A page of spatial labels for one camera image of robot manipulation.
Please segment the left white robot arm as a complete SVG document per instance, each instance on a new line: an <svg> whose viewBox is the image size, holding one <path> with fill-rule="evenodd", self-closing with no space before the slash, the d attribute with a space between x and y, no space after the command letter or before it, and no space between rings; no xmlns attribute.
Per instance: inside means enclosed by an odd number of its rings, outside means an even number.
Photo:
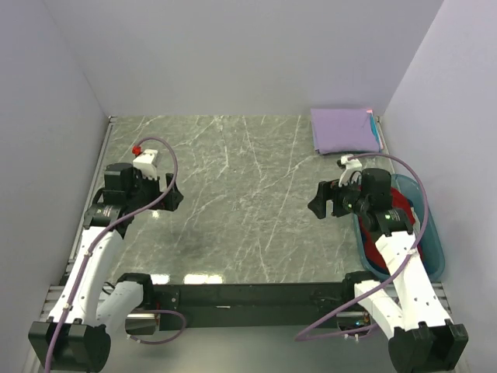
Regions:
<svg viewBox="0 0 497 373"><path fill-rule="evenodd" d="M113 334L132 312L155 313L151 276L122 275L105 300L100 298L109 266L135 215L147 210L174 211L183 195L176 173L160 189L152 163L113 163L86 211L77 258L49 316L33 322L28 339L46 372L100 372L109 357Z"/></svg>

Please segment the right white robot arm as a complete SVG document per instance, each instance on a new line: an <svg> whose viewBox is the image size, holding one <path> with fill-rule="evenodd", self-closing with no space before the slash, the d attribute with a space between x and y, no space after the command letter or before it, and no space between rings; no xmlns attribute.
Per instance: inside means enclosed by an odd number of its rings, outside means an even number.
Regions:
<svg viewBox="0 0 497 373"><path fill-rule="evenodd" d="M384 284L361 280L341 290L345 307L363 307L388 339L388 353L397 372L451 371L468 342L467 330L452 321L441 305L418 251L416 233L408 214L395 207L391 174L365 169L359 180L340 183L321 181L308 208L317 218L354 214L374 239L394 285L396 298Z"/></svg>

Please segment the red t shirt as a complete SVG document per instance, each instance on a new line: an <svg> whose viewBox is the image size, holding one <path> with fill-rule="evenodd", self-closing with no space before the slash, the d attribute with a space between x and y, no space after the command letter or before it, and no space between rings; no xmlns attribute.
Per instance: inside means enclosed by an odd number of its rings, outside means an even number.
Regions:
<svg viewBox="0 0 497 373"><path fill-rule="evenodd" d="M380 207L375 206L366 215L357 217L364 256L371 268L387 275L387 265L375 242L382 235L389 236L392 232L413 233L415 219L408 200L394 187L390 186L384 191L375 190L375 193L370 193L369 196L379 197Z"/></svg>

